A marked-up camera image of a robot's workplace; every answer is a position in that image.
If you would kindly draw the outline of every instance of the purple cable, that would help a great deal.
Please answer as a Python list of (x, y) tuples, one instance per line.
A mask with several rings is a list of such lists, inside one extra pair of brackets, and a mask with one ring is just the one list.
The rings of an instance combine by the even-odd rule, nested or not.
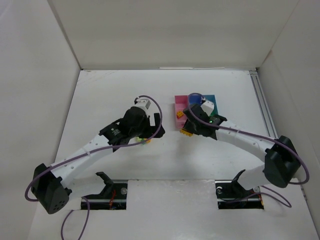
[(228, 131), (232, 131), (232, 132), (238, 132), (240, 134), (244, 134), (244, 135), (247, 135), (247, 136), (251, 136), (251, 137), (255, 137), (255, 138), (260, 138), (260, 139), (264, 139), (264, 140), (267, 140), (267, 141), (270, 141), (272, 143), (275, 143), (281, 147), (283, 147), (284, 149), (286, 149), (289, 153), (291, 153), (296, 159), (298, 159), (299, 163), (301, 164), (301, 166), (303, 167), (304, 171), (305, 171), (305, 180), (302, 181), (302, 182), (289, 182), (289, 184), (292, 184), (292, 185), (302, 185), (302, 184), (306, 184), (309, 179), (310, 179), (310, 174), (309, 174), (309, 170), (306, 166), (306, 164), (304, 163), (304, 161), (300, 158), (300, 156), (295, 152), (293, 151), (291, 148), (289, 148), (288, 146), (284, 145), (283, 143), (275, 140), (275, 139), (272, 139), (272, 138), (269, 138), (269, 137), (266, 137), (266, 136), (262, 136), (262, 135), (258, 135), (258, 134), (254, 134), (254, 133), (251, 133), (251, 132), (247, 132), (247, 131), (242, 131), (242, 130), (238, 130), (238, 129), (234, 129), (234, 128), (229, 128), (229, 127), (225, 127), (225, 126), (219, 126), (219, 125), (215, 125), (215, 124), (211, 124), (211, 123), (208, 123), (208, 122), (205, 122), (205, 121), (202, 121), (200, 118), (198, 118), (191, 110), (190, 108), (190, 102), (189, 102), (189, 98), (190, 96), (192, 95), (198, 95), (198, 96), (201, 96), (203, 99), (205, 99), (205, 97), (200, 94), (200, 93), (191, 93), (188, 95), (188, 110), (189, 112), (191, 113), (191, 115), (200, 123), (206, 125), (206, 126), (209, 126), (209, 127), (215, 127), (215, 128), (218, 128), (218, 129), (224, 129), (224, 130), (228, 130)]
[[(87, 226), (87, 223), (88, 223), (88, 219), (89, 219), (89, 213), (90, 213), (90, 202), (88, 201), (88, 199), (86, 199), (84, 196), (82, 197), (82, 199), (85, 200), (86, 202), (86, 206), (88, 208), (87, 212), (86, 212), (86, 218), (85, 218), (85, 222), (84, 222), (84, 225), (83, 225), (83, 228), (82, 228), (82, 231), (80, 233), (80, 236), (78, 238), (78, 240), (81, 239), (82, 235), (84, 234), (85, 232), (85, 229), (86, 229), (86, 226)], [(73, 212), (74, 210), (71, 210), (66, 216), (65, 216), (65, 219), (63, 220), (63, 223), (61, 225), (61, 230), (60, 230), (60, 236), (61, 236), (61, 239), (62, 240), (65, 240), (64, 238), (64, 226), (65, 226), (65, 223), (67, 221), (67, 218), (70, 216), (70, 214)]]
[(278, 192), (276, 192), (275, 190), (272, 190), (271, 188), (268, 188), (268, 187), (266, 187), (266, 186), (261, 186), (261, 187), (264, 188), (264, 189), (268, 189), (269, 191), (273, 192), (274, 194), (277, 194), (280, 198), (282, 198), (283, 200), (285, 200), (286, 203), (283, 202), (283, 201), (281, 201), (281, 200), (279, 200), (278, 198), (272, 196), (272, 195), (269, 194), (269, 193), (261, 192), (261, 191), (260, 191), (260, 192), (252, 193), (252, 194), (250, 194), (249, 196), (246, 196), (246, 197), (244, 197), (244, 198), (235, 199), (235, 200), (229, 200), (229, 201), (225, 201), (225, 202), (226, 202), (227, 204), (233, 204), (233, 203), (238, 203), (238, 202), (241, 202), (241, 201), (246, 200), (246, 199), (248, 199), (248, 198), (251, 198), (251, 197), (253, 197), (253, 196), (255, 196), (255, 195), (266, 195), (266, 196), (269, 196), (270, 198), (273, 198), (273, 199), (276, 200), (277, 202), (283, 204), (284, 206), (286, 206), (286, 207), (288, 207), (288, 208), (292, 208), (291, 203), (290, 203), (284, 196), (282, 196), (280, 193), (278, 193)]
[(154, 102), (154, 104), (157, 106), (157, 108), (159, 109), (159, 113), (160, 113), (160, 123), (159, 123), (159, 126), (157, 128), (157, 130), (155, 131), (155, 133), (143, 140), (143, 141), (140, 141), (140, 142), (135, 142), (135, 143), (131, 143), (131, 144), (128, 144), (128, 145), (116, 145), (116, 146), (104, 146), (104, 147), (100, 147), (100, 148), (97, 148), (97, 149), (94, 149), (92, 151), (89, 151), (88, 153), (83, 153), (81, 155), (78, 155), (78, 156), (75, 156), (75, 157), (72, 157), (68, 160), (65, 160), (65, 161), (62, 161), (60, 163), (58, 163), (57, 165), (54, 165), (54, 166), (51, 166), (51, 167), (48, 167), (45, 171), (43, 171), (42, 173), (40, 173), (39, 175), (37, 175), (28, 185), (28, 187), (26, 188), (25, 192), (24, 192), (24, 197), (26, 200), (28, 200), (29, 202), (38, 202), (37, 199), (32, 199), (32, 198), (29, 198), (28, 196), (28, 192), (29, 190), (31, 189), (32, 185), (39, 179), (41, 178), (42, 176), (44, 176), (45, 174), (47, 174), (48, 172), (50, 172), (51, 170), (53, 169), (56, 169), (58, 167), (61, 167), (62, 165), (65, 165), (65, 164), (68, 164), (72, 161), (75, 161), (77, 159), (80, 159), (80, 158), (83, 158), (85, 156), (87, 156), (88, 154), (93, 154), (93, 153), (96, 153), (96, 152), (99, 152), (99, 151), (102, 151), (102, 150), (106, 150), (106, 149), (114, 149), (114, 148), (127, 148), (127, 147), (133, 147), (133, 146), (137, 146), (137, 145), (140, 145), (140, 144), (144, 144), (145, 142), (149, 141), (150, 139), (152, 139), (154, 136), (156, 136), (158, 134), (158, 132), (160, 131), (161, 129), (161, 125), (162, 125), (162, 120), (163, 120), (163, 114), (162, 114), (162, 110), (161, 110), (161, 107), (160, 105), (156, 102), (156, 100), (154, 100), (152, 97), (150, 96), (147, 96), (147, 95), (141, 95), (139, 96), (139, 98), (148, 98), (150, 100), (152, 100)]

